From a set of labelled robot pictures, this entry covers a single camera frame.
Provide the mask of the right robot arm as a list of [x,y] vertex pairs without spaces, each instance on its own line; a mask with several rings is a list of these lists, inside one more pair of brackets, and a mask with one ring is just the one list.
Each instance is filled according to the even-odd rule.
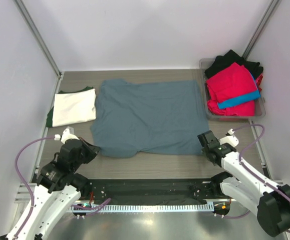
[[278,185],[267,178],[236,150],[234,131],[218,139],[212,131],[198,136],[202,152],[224,172],[212,177],[210,191],[220,198],[235,199],[256,216],[260,227],[271,237],[290,229],[290,186]]

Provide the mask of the grey blue t shirt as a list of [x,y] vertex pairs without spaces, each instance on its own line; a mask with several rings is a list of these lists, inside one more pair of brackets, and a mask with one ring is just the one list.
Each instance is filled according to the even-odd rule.
[[130,83],[102,82],[91,125],[101,154],[130,158],[138,152],[200,155],[198,136],[208,131],[196,80]]

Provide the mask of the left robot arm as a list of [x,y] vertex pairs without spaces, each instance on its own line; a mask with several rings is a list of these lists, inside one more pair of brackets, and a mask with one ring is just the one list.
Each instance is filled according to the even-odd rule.
[[100,148],[72,134],[56,134],[51,139],[62,142],[60,151],[41,169],[35,188],[23,182],[30,201],[13,229],[0,240],[46,240],[68,208],[90,196],[90,181],[76,170],[91,162]]

